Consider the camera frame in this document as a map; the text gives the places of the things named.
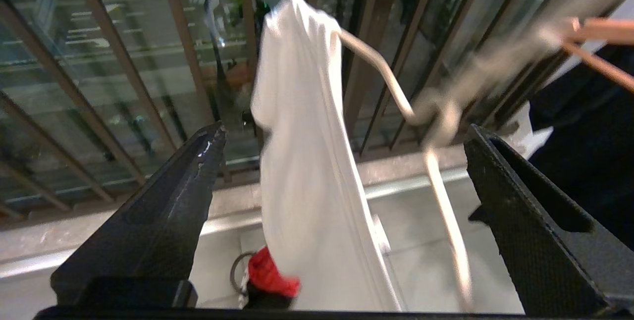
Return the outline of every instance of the red fabric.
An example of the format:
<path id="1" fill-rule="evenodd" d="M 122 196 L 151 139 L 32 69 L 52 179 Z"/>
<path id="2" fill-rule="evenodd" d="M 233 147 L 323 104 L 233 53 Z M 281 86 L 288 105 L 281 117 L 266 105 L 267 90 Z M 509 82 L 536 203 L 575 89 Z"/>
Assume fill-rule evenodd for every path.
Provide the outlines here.
<path id="1" fill-rule="evenodd" d="M 249 259 L 249 281 L 258 289 L 269 293 L 295 298 L 299 294 L 299 278 L 283 277 L 273 259 L 268 247 L 259 250 Z"/>

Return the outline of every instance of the metal railing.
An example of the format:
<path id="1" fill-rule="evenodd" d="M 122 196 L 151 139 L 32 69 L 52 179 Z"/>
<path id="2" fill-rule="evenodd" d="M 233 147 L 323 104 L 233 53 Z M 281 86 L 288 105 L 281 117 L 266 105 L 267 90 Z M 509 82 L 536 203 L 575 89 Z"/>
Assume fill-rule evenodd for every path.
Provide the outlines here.
<path id="1" fill-rule="evenodd" d="M 306 1 L 383 54 L 412 98 L 451 75 L 456 62 L 489 37 L 528 24 L 550 0 Z M 0 0 L 0 227 L 116 207 L 197 128 L 217 119 L 231 122 L 216 187 L 256 182 L 264 134 L 253 124 L 248 96 L 261 19 L 271 2 Z M 151 15 L 146 26 L 135 20 L 143 15 Z M 156 24 L 148 26 L 150 20 Z M 149 35 L 160 40 L 170 34 L 176 45 L 148 42 Z M 474 101 L 463 126 L 500 128 L 563 58 L 527 66 L 504 94 Z M 405 123 L 378 73 L 349 51 L 342 66 L 344 121 L 356 158 L 417 150 L 424 128 Z M 188 87 L 184 75 L 191 76 Z M 61 122 L 48 123 L 53 117 Z M 80 132 L 65 134 L 71 122 Z M 26 142 L 20 140 L 37 146 L 36 152 L 21 153 Z M 67 185 L 66 175 L 77 182 Z"/>

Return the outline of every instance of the floor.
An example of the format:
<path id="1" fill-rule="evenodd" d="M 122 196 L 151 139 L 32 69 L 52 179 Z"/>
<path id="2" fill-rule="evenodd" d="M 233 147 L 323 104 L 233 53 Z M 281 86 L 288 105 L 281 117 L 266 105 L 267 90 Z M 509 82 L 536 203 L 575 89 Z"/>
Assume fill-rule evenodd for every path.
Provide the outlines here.
<path id="1" fill-rule="evenodd" d="M 447 184 L 458 224 L 471 262 L 477 313 L 523 313 L 522 305 L 498 254 L 491 231 L 481 223 L 469 223 L 469 213 L 479 204 L 471 180 Z M 376 198 L 370 202 L 387 234 L 385 254 L 390 279 L 405 311 L 459 312 L 451 250 L 444 224 L 430 188 Z M 260 227 L 204 236 L 199 241 L 192 275 L 198 307 L 236 308 L 238 297 L 231 288 L 229 271 L 242 252 L 264 244 Z M 50 270 L 21 275 L 0 282 L 0 319 L 31 319 L 39 309 L 55 303 L 48 286 Z M 240 279 L 244 265 L 239 265 Z"/>

